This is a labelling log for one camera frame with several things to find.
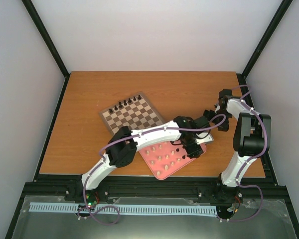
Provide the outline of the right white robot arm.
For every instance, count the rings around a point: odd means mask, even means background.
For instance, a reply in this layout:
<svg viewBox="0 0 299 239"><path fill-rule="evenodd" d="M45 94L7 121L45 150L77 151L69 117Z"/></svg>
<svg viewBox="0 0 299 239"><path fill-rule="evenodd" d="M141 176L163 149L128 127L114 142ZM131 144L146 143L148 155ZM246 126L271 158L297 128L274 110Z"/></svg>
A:
<svg viewBox="0 0 299 239"><path fill-rule="evenodd" d="M237 120L233 137L233 157L227 168L219 175L214 194L232 192L238 188L257 188L257 185L241 185L250 165L268 152L271 137L271 117L261 114L247 105L243 97L233 96L231 89L219 92L214 111L203 114L219 131L228 131L229 118Z"/></svg>

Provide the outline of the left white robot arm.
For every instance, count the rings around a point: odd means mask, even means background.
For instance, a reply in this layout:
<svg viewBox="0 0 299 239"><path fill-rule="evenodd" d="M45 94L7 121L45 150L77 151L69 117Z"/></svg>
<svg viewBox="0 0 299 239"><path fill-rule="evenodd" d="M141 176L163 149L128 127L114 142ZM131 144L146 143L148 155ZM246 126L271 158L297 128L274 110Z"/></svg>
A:
<svg viewBox="0 0 299 239"><path fill-rule="evenodd" d="M91 199L93 190L103 179L115 169L131 164L135 154L148 146L179 141L185 148L186 156L196 159L203 154L201 145L205 137L200 134L210 133L210 130L210 122L206 117L193 120L178 116L167 123L147 129L131 130L123 126L99 151L101 159L88 172L82 174L82 183L77 187L76 194L82 200Z"/></svg>

